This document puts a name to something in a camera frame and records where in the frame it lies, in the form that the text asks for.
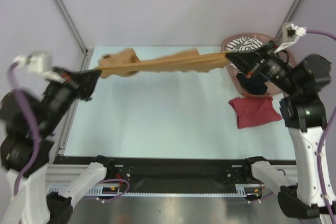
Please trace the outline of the mustard yellow tank top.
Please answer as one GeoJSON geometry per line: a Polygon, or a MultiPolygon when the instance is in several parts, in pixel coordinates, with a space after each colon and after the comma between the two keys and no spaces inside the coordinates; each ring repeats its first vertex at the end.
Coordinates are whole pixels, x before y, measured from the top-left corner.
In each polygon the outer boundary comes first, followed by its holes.
{"type": "Polygon", "coordinates": [[[101,70],[100,78],[106,79],[112,75],[130,77],[138,72],[209,72],[223,68],[229,64],[226,55],[229,51],[200,54],[197,49],[189,49],[172,55],[140,60],[132,48],[126,48],[116,54],[103,55],[96,66],[101,70]]]}

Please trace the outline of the red tank top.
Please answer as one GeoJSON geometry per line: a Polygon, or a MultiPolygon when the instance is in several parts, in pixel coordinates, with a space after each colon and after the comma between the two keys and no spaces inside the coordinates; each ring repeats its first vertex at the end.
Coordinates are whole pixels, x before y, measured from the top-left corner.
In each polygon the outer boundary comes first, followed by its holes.
{"type": "Polygon", "coordinates": [[[234,98],[228,104],[236,113],[238,129],[244,129],[282,120],[272,102],[272,97],[234,98]]]}

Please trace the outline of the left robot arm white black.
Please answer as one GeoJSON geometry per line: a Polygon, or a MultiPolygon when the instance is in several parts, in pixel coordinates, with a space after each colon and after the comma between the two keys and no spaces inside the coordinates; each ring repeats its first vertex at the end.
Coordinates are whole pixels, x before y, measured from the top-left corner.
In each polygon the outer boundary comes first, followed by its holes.
{"type": "Polygon", "coordinates": [[[71,72],[54,67],[43,98],[18,88],[14,70],[8,78],[13,89],[2,100],[1,120],[6,138],[1,144],[1,167],[13,187],[13,198],[3,223],[67,223],[77,203],[101,181],[115,178],[112,159],[96,156],[67,188],[48,193],[46,175],[53,141],[49,139],[76,100],[89,101],[100,70],[71,72]]]}

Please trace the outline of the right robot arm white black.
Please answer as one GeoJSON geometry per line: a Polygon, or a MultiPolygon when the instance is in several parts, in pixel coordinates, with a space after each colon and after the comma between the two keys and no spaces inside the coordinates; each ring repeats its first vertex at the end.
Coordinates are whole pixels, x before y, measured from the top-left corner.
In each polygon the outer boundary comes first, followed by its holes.
{"type": "Polygon", "coordinates": [[[249,51],[229,51],[226,58],[247,78],[262,75],[283,92],[280,112],[295,150],[296,180],[278,172],[260,156],[246,159],[243,179],[263,182],[276,194],[282,212],[289,218],[328,215],[335,222],[335,193],[324,145],[329,120],[319,97],[331,81],[331,63],[311,54],[292,67],[279,57],[273,41],[249,51]]]}

